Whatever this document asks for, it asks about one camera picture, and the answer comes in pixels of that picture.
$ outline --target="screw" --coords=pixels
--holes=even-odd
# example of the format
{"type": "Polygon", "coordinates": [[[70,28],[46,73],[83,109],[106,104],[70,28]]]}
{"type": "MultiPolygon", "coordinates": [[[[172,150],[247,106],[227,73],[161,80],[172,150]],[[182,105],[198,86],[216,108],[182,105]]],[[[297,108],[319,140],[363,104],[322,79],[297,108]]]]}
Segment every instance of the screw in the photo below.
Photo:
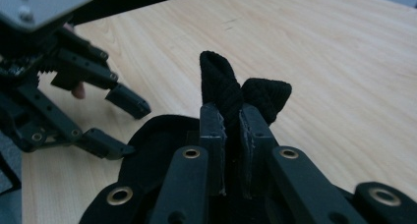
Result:
{"type": "Polygon", "coordinates": [[[33,21],[33,12],[31,11],[30,7],[21,6],[19,8],[19,18],[21,18],[21,20],[24,22],[33,21]]]}

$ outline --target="black cloth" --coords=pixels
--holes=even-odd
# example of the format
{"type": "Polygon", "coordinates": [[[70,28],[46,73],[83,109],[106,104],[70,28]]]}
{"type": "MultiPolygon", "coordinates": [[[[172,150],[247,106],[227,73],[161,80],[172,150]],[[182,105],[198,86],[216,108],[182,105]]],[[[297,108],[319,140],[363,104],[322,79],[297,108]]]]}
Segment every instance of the black cloth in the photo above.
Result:
{"type": "MultiPolygon", "coordinates": [[[[226,196],[209,200],[208,221],[215,224],[269,223],[265,198],[243,198],[236,160],[239,159],[239,111],[250,103],[271,124],[291,94],[291,85],[264,79],[249,79],[241,87],[230,63],[222,56],[205,51],[200,56],[203,104],[213,102],[224,118],[227,134],[226,196]]],[[[150,119],[129,144],[137,150],[124,158],[117,183],[102,190],[86,210],[81,223],[147,223],[159,189],[176,149],[187,145],[189,132],[198,131],[200,121],[177,115],[150,119]],[[130,187],[133,197],[122,205],[110,205],[109,193],[130,187]]]]}

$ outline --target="robotic hand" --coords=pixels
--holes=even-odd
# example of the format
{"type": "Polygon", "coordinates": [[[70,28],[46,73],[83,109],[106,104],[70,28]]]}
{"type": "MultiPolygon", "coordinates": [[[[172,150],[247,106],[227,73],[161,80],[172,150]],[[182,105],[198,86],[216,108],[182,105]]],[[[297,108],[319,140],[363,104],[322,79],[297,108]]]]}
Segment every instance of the robotic hand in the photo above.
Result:
{"type": "Polygon", "coordinates": [[[58,87],[86,82],[110,89],[106,99],[135,119],[150,112],[144,99],[117,82],[107,53],[62,28],[89,1],[0,0],[0,129],[25,152],[70,144],[107,159],[134,152],[98,129],[83,133],[37,88],[38,74],[54,71],[58,87]]]}

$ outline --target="wood grain surface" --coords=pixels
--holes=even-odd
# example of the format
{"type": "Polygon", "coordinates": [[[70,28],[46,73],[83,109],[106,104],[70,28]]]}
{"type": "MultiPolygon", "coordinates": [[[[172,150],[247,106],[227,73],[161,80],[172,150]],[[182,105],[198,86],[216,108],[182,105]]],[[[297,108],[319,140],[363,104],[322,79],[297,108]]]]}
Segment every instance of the wood grain surface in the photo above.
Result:
{"type": "MultiPolygon", "coordinates": [[[[127,142],[161,114],[199,117],[199,55],[229,60],[238,82],[286,81],[293,93],[270,127],[350,192],[377,181],[417,200],[417,11],[384,0],[171,0],[88,23],[119,81],[152,113],[135,121],[87,85],[87,99],[41,89],[83,130],[127,142]]],[[[121,161],[74,146],[23,157],[25,223],[77,223],[117,179],[121,161]]]]}

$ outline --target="light wood tabletop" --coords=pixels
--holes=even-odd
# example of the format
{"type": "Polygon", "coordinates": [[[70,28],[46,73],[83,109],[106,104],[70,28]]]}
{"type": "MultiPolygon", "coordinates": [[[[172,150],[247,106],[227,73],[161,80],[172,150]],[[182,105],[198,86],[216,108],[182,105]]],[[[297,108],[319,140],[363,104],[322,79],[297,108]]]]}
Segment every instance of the light wood tabletop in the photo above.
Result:
{"type": "MultiPolygon", "coordinates": [[[[385,0],[170,0],[76,28],[106,50],[119,81],[152,112],[136,121],[86,85],[77,100],[41,89],[83,130],[122,142],[161,114],[199,117],[200,53],[229,60],[237,80],[281,80],[293,93],[270,128],[350,192],[377,181],[417,200],[417,10],[385,0]]],[[[75,146],[23,155],[25,223],[77,223],[116,182],[121,161],[75,146]]]]}

